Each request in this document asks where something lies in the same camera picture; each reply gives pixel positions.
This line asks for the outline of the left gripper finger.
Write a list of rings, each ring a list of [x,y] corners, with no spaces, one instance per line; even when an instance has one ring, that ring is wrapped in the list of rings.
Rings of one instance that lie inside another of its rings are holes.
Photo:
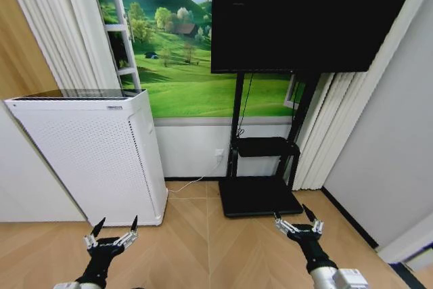
[[[85,245],[87,248],[92,248],[97,246],[97,236],[104,226],[106,218],[104,217],[98,224],[94,226],[91,233],[89,235],[84,236]]]
[[[138,216],[136,215],[130,231],[125,235],[121,236],[119,239],[114,241],[113,245],[129,247],[137,239],[137,226],[138,226]]]

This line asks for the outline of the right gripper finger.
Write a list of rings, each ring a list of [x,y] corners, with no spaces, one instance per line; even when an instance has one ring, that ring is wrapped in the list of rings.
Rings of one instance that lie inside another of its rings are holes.
[[[275,226],[281,233],[285,235],[296,233],[296,228],[292,224],[283,220],[278,211],[275,211],[273,214],[275,217]]]
[[[309,221],[313,223],[312,224],[312,231],[315,233],[321,234],[323,231],[324,222],[322,220],[319,220],[315,216],[314,212],[311,209],[309,209],[305,204],[302,204],[302,207],[303,207],[304,212],[306,213]]]

